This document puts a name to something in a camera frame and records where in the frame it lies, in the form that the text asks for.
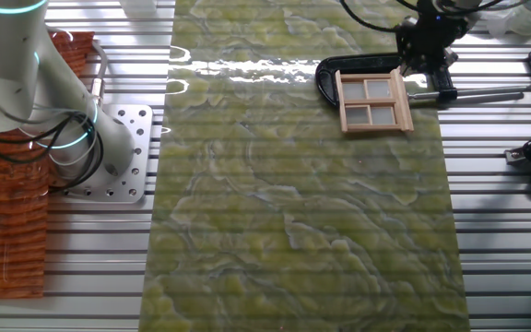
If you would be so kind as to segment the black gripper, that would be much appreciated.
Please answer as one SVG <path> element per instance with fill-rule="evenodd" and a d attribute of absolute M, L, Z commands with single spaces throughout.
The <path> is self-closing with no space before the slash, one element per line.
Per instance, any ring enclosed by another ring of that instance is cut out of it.
<path fill-rule="evenodd" d="M 396 45 L 403 63 L 400 75 L 417 73 L 416 59 L 425 60 L 426 74 L 445 68 L 445 49 L 469 31 L 464 16 L 440 12 L 430 0 L 419 0 L 417 18 L 407 17 L 396 28 Z"/>

